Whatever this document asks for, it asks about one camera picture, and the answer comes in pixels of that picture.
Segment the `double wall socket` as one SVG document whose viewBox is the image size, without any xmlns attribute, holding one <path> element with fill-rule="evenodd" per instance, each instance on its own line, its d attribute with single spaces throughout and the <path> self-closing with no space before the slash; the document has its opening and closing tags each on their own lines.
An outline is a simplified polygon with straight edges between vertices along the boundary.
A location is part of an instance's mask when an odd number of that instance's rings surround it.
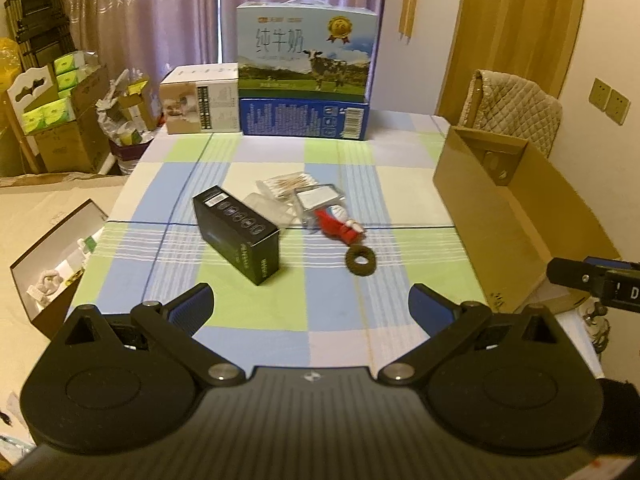
<svg viewBox="0 0 640 480">
<path fill-rule="evenodd" d="M 593 81 L 588 101 L 603 112 L 616 125 L 622 126 L 626 120 L 630 101 L 599 78 Z"/>
</svg>

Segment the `black folding trolley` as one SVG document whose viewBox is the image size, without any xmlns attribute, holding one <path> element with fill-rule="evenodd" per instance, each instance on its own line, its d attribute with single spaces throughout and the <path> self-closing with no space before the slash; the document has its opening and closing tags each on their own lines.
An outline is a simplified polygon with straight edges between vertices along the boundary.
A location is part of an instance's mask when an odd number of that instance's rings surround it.
<svg viewBox="0 0 640 480">
<path fill-rule="evenodd" d="M 4 8 L 23 70 L 47 66 L 76 50 L 62 0 L 6 0 Z"/>
</svg>

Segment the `cardboard box with tissues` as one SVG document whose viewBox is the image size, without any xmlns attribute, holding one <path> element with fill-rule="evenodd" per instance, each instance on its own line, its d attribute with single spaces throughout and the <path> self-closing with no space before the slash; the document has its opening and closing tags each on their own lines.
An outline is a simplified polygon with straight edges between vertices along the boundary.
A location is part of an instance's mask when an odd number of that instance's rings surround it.
<svg viewBox="0 0 640 480">
<path fill-rule="evenodd" d="M 110 149 L 96 102 L 107 87 L 106 67 L 91 51 L 64 54 L 17 75 L 8 98 L 27 154 L 49 172 L 99 172 Z"/>
</svg>

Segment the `checkered bed sheet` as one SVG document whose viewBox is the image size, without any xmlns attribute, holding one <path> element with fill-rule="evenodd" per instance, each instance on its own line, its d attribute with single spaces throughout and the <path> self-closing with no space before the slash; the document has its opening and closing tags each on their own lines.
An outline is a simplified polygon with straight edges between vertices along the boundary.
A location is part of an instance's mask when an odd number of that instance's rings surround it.
<svg viewBox="0 0 640 480">
<path fill-rule="evenodd" d="M 372 112 L 362 141 L 160 133 L 119 195 L 75 304 L 126 312 L 206 283 L 215 312 L 196 336 L 240 367 L 377 370 L 425 337 L 408 311 L 413 284 L 454 301 L 484 297 L 433 184 L 446 129 L 439 117 Z M 295 224 L 281 233 L 279 271 L 260 285 L 204 242 L 196 194 L 218 185 L 242 200 L 296 172 L 345 194 L 373 274 L 351 274 L 344 244 Z"/>
</svg>

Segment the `black rectangular box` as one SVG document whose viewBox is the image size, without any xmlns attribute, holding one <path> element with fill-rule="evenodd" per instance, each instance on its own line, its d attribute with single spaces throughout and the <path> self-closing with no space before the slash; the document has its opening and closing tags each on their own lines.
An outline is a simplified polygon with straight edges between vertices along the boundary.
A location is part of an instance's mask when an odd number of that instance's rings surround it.
<svg viewBox="0 0 640 480">
<path fill-rule="evenodd" d="M 192 198 L 203 240 L 255 285 L 280 268 L 280 230 L 218 185 Z"/>
</svg>

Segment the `cotton swab packet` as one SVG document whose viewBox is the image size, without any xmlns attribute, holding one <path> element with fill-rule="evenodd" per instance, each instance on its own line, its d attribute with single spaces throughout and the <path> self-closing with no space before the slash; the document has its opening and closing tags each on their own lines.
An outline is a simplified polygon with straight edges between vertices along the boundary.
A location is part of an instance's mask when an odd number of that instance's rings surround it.
<svg viewBox="0 0 640 480">
<path fill-rule="evenodd" d="M 317 183 L 318 181 L 310 174 L 297 171 L 292 174 L 281 174 L 266 180 L 257 180 L 256 186 L 262 195 L 272 200 L 286 203 L 298 188 L 308 188 L 308 186 L 316 185 Z"/>
</svg>

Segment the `quilted beige chair cover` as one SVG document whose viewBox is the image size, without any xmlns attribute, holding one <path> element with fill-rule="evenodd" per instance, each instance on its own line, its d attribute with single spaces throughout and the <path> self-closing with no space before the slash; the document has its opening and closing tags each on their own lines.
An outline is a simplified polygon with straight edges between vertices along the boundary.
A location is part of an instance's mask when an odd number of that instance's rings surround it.
<svg viewBox="0 0 640 480">
<path fill-rule="evenodd" d="M 548 157 L 562 122 L 560 101 L 536 82 L 493 70 L 477 70 L 458 125 L 514 136 Z"/>
</svg>

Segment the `bin with paper trash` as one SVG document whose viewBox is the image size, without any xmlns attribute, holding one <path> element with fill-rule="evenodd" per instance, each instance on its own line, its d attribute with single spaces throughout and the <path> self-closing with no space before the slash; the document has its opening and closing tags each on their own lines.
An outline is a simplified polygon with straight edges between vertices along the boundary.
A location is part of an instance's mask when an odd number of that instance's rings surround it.
<svg viewBox="0 0 640 480">
<path fill-rule="evenodd" d="M 160 113 L 153 107 L 151 79 L 125 68 L 96 101 L 98 124 L 122 174 L 131 174 L 158 129 Z"/>
</svg>

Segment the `blue flat carton box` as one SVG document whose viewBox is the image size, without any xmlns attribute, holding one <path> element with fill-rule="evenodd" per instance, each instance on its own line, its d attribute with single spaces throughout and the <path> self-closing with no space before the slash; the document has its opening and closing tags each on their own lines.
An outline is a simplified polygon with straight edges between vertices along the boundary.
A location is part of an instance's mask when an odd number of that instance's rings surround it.
<svg viewBox="0 0 640 480">
<path fill-rule="evenodd" d="M 326 100 L 241 98 L 240 123 L 247 136 L 301 136 L 363 140 L 370 106 Z"/>
</svg>

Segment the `small white card packet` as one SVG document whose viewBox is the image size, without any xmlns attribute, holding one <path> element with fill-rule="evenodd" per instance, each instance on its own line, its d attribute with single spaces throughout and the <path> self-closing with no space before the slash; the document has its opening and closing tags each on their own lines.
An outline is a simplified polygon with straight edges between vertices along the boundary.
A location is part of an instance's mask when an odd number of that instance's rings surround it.
<svg viewBox="0 0 640 480">
<path fill-rule="evenodd" d="M 344 193 L 334 184 L 314 184 L 293 191 L 293 207 L 304 228 L 317 224 L 316 210 L 344 203 Z"/>
</svg>

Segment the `brown open shoe box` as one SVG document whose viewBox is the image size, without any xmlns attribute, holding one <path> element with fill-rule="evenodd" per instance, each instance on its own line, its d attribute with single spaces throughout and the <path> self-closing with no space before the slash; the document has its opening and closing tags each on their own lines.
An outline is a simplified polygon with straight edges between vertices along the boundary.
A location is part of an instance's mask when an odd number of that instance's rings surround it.
<svg viewBox="0 0 640 480">
<path fill-rule="evenodd" d="M 63 325 L 106 220 L 107 214 L 86 200 L 11 264 L 28 320 L 47 338 Z"/>
</svg>

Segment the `open cardboard box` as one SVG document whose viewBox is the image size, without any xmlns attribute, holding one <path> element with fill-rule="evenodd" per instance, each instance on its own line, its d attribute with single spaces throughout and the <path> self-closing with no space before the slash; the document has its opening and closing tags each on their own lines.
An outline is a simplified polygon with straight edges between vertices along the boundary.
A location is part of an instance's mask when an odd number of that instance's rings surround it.
<svg viewBox="0 0 640 480">
<path fill-rule="evenodd" d="M 620 258 L 596 215 L 528 141 L 452 127 L 434 185 L 496 312 L 528 304 L 553 313 L 572 310 L 586 294 L 551 284 L 548 263 Z"/>
</svg>

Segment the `red white cat figurine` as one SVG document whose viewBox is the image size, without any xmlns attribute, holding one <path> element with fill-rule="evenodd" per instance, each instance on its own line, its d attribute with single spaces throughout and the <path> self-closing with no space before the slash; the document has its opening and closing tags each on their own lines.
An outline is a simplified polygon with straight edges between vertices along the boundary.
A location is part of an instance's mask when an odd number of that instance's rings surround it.
<svg viewBox="0 0 640 480">
<path fill-rule="evenodd" d="M 354 220 L 346 208 L 331 205 L 314 211 L 320 231 L 327 237 L 340 240 L 347 246 L 357 244 L 364 237 L 363 226 Z"/>
</svg>

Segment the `wooden door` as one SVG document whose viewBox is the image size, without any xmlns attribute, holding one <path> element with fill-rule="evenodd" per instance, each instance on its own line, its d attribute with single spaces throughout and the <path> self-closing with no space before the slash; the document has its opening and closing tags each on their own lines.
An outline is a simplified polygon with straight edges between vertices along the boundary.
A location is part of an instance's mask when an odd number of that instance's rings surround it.
<svg viewBox="0 0 640 480">
<path fill-rule="evenodd" d="M 460 0 L 436 114 L 455 124 L 472 76 L 523 77 L 557 98 L 574 52 L 585 0 Z"/>
</svg>

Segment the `clear plastic bag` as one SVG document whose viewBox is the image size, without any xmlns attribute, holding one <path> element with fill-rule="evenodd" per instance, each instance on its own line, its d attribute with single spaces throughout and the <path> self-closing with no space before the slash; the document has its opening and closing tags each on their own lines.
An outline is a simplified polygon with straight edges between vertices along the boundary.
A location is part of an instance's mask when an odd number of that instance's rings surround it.
<svg viewBox="0 0 640 480">
<path fill-rule="evenodd" d="M 244 198 L 243 203 L 269 220 L 281 231 L 290 226 L 298 225 L 294 208 L 287 203 L 280 202 L 280 200 L 274 200 L 260 193 L 250 193 Z"/>
</svg>

